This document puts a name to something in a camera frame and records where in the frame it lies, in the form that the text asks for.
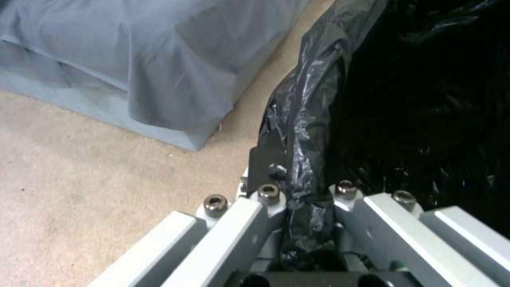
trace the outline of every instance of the plastic wrap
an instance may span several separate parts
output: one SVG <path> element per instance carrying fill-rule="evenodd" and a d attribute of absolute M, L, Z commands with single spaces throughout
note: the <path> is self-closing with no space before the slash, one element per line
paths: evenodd
<path fill-rule="evenodd" d="M 259 137 L 276 130 L 287 150 L 285 268 L 327 269 L 326 187 L 342 179 L 459 205 L 508 236 L 508 12 L 498 0 L 336 1 L 304 35 Z"/>

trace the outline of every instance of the bolt head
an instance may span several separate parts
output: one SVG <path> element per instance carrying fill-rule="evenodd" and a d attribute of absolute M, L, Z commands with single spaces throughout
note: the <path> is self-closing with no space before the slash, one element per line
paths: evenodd
<path fill-rule="evenodd" d="M 209 195 L 203 201 L 206 215 L 212 218 L 221 217 L 228 208 L 228 203 L 223 195 Z"/>
<path fill-rule="evenodd" d="M 273 205 L 280 201 L 280 188 L 275 184 L 263 184 L 257 190 L 259 201 Z"/>
<path fill-rule="evenodd" d="M 416 197 L 405 190 L 397 190 L 391 195 L 393 199 L 398 202 L 407 211 L 413 211 L 416 205 Z"/>
<path fill-rule="evenodd" d="M 353 200 L 356 198 L 358 188 L 349 180 L 342 180 L 338 183 L 335 193 L 343 199 Z"/>

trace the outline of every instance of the beige carpet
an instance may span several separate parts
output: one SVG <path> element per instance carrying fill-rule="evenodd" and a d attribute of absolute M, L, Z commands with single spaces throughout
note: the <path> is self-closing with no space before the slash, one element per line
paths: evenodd
<path fill-rule="evenodd" d="M 312 0 L 197 153 L 0 91 L 0 286 L 83 286 L 173 210 L 235 194 L 275 85 L 333 0 Z"/>

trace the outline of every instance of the black plastic bag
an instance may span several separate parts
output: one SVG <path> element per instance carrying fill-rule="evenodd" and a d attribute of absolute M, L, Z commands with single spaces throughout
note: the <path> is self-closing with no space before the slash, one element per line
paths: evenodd
<path fill-rule="evenodd" d="M 509 235 L 509 14 L 498 0 L 343 0 L 304 35 L 259 137 L 277 131 L 287 151 L 286 269 L 327 269 L 326 187 L 342 179 Z"/>

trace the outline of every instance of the mattress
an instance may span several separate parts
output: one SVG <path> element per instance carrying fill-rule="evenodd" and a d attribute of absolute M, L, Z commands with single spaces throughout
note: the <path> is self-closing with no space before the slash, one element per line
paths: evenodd
<path fill-rule="evenodd" d="M 307 2 L 4 1 L 0 88 L 197 149 Z"/>

